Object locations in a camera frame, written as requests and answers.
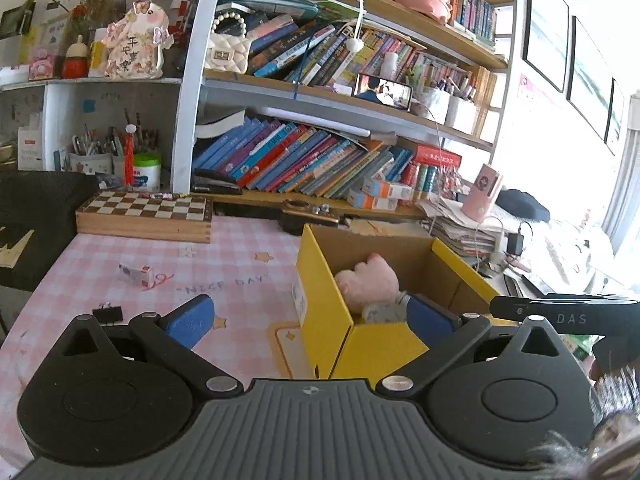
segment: pearl bracelet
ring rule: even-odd
[[[213,20],[213,27],[211,27],[211,31],[214,32],[216,27],[225,18],[234,18],[238,20],[238,23],[240,23],[240,37],[246,37],[246,23],[244,22],[244,18],[240,16],[238,12],[225,12],[224,14],[220,14],[215,20]]]

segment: silver screw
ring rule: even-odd
[[[238,381],[233,377],[218,375],[217,377],[210,378],[206,385],[212,392],[230,392],[238,386]]]
[[[405,392],[414,387],[414,382],[404,375],[389,375],[382,379],[382,385],[391,392]]]

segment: white handbag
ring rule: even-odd
[[[225,18],[234,18],[240,23],[241,36],[216,34],[216,27]],[[249,61],[251,40],[246,37],[244,18],[236,12],[225,12],[213,20],[204,67],[222,72],[244,74]]]

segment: pink checkered tablecloth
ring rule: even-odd
[[[211,238],[210,244],[74,238],[0,348],[0,480],[31,460],[16,420],[22,390],[71,319],[101,302],[121,305],[126,322],[147,310],[167,314],[197,294],[209,294],[216,307],[214,329],[194,351],[245,386],[254,377],[286,376],[270,333],[278,324],[290,326],[284,344],[299,344],[290,295],[299,239],[283,233],[274,221],[231,217],[214,217]],[[136,287],[118,272],[120,263],[150,265],[157,285],[146,291]],[[303,353],[301,348],[294,352]],[[300,356],[296,358],[300,370]],[[291,371],[293,365],[285,368]]]

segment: framed picture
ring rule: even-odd
[[[61,52],[61,49],[65,39],[65,29],[70,18],[71,14],[66,12],[42,24],[42,36],[39,45],[46,48],[54,56],[64,56],[66,54],[66,52]]]
[[[0,40],[27,34],[31,28],[31,19],[36,4],[32,3],[29,7],[20,6],[6,10],[0,18]]]
[[[569,6],[564,0],[527,0],[522,59],[564,92],[569,49]]]
[[[611,71],[580,20],[574,16],[574,42],[567,98],[603,140],[611,101]]]
[[[618,82],[613,79],[611,83],[611,104],[609,121],[607,121],[607,136],[604,141],[614,155],[618,154],[620,136],[622,134],[622,115],[625,111],[625,95],[620,90]]]

